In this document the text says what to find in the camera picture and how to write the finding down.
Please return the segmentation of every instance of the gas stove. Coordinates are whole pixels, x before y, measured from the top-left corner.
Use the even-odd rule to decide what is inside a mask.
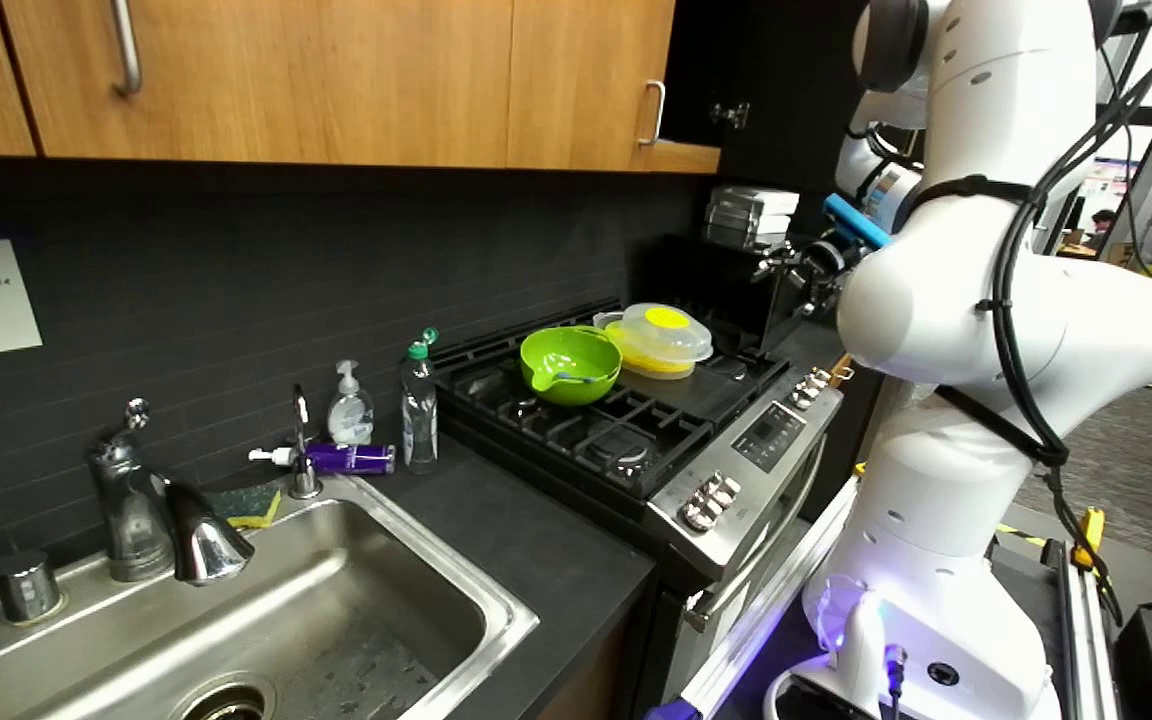
[[[701,575],[725,575],[777,509],[803,499],[802,467],[842,407],[829,367],[715,357],[687,380],[622,375],[600,404],[558,407],[518,360],[533,328],[438,357],[452,436]]]

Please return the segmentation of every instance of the countertop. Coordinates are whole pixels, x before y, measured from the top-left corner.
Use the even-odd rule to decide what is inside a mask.
[[[540,616],[540,627],[465,702],[459,720],[535,715],[652,575],[644,551],[452,436],[424,475],[402,472],[376,488]]]

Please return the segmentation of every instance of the sponge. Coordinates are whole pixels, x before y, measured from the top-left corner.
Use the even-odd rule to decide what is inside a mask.
[[[279,486],[212,488],[205,496],[215,515],[226,515],[239,534],[268,528],[283,509]]]

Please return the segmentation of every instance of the black tile backsplash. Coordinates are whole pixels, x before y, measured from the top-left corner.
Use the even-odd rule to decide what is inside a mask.
[[[243,449],[291,428],[287,389],[320,389],[334,360],[361,360],[389,419],[420,328],[457,339],[623,294],[634,250],[698,207],[683,184],[201,178],[0,168],[0,228],[48,345],[0,357],[0,551],[93,538],[83,452],[132,391],[151,404],[143,452],[226,486],[247,472]]]

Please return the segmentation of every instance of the stainless steel sink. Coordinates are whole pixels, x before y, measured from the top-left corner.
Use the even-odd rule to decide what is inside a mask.
[[[256,559],[193,588],[60,573],[60,609],[0,616],[0,715],[447,715],[535,616],[358,482],[254,534]]]

